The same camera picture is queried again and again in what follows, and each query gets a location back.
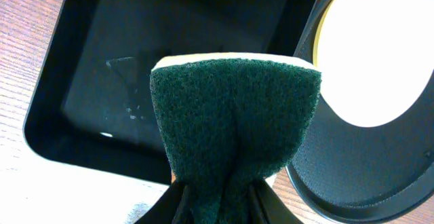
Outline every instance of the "green scouring pad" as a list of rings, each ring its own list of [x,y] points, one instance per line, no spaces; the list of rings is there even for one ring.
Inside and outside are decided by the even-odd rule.
[[[253,181],[288,164],[303,141],[321,73],[298,58],[171,56],[151,72],[151,96],[176,180],[191,187],[195,223],[247,223]]]

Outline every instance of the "wooden table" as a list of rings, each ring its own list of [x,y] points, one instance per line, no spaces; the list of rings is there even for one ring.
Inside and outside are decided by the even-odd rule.
[[[2,184],[11,172],[26,168],[33,155],[24,142],[22,125],[61,4],[62,0],[0,0],[0,189],[18,187]],[[301,200],[285,170],[278,174],[273,189],[304,223],[331,223]],[[6,191],[0,191],[0,224],[19,223],[14,221],[18,217],[2,222],[5,208],[12,208],[11,203],[2,202]],[[434,223],[434,198],[393,223]]]

